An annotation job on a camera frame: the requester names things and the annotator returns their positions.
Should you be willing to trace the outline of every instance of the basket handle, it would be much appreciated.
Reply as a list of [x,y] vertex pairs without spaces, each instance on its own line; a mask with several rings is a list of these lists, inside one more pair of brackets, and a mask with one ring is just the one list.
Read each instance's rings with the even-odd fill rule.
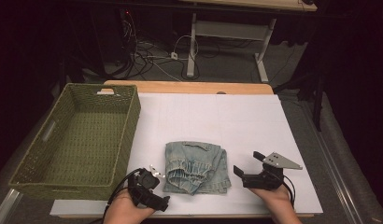
[[52,134],[52,131],[54,131],[55,125],[57,123],[52,120],[49,125],[46,127],[45,131],[42,134],[42,141],[47,142]]
[[51,187],[51,191],[59,193],[81,193],[81,190],[72,187]]
[[129,90],[124,89],[127,86],[113,86],[113,85],[96,85],[93,93],[97,95],[120,95],[122,93],[130,92]]

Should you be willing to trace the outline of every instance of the wicker basket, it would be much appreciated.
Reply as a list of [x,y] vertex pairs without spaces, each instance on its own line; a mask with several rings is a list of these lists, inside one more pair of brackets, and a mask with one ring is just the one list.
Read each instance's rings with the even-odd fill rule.
[[38,199],[107,200],[126,175],[140,107],[136,86],[66,85],[9,186]]

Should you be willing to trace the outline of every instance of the denim shorts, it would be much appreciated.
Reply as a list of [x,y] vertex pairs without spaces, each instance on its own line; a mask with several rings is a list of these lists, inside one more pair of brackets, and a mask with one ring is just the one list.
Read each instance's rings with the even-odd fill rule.
[[226,150],[201,142],[171,142],[165,146],[164,192],[224,194],[231,186]]

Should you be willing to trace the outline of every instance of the hand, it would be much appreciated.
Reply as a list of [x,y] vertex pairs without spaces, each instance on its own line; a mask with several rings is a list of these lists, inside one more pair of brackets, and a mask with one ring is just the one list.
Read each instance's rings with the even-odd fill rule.
[[302,223],[291,206],[290,196],[285,186],[281,185],[273,190],[250,189],[250,191],[262,198],[275,223]]
[[138,208],[127,189],[122,190],[106,211],[104,224],[139,224],[155,212],[152,208]]

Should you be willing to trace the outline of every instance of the white table surface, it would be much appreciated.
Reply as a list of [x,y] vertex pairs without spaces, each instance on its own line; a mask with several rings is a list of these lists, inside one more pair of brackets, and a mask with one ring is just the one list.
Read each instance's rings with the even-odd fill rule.
[[[277,152],[303,166],[284,170],[296,188],[295,210],[300,216],[322,213],[305,163],[294,141],[276,95],[188,93],[139,93],[141,113],[137,124],[128,172],[152,164],[165,171],[165,144],[201,141],[220,145],[228,156],[232,186],[225,195],[164,193],[164,179],[153,191],[171,196],[165,212],[152,217],[264,217],[268,211],[260,198],[242,187],[234,175],[236,165],[246,174],[258,174],[262,163],[253,151],[268,156]],[[56,200],[50,214],[59,217],[100,217],[104,201]]]

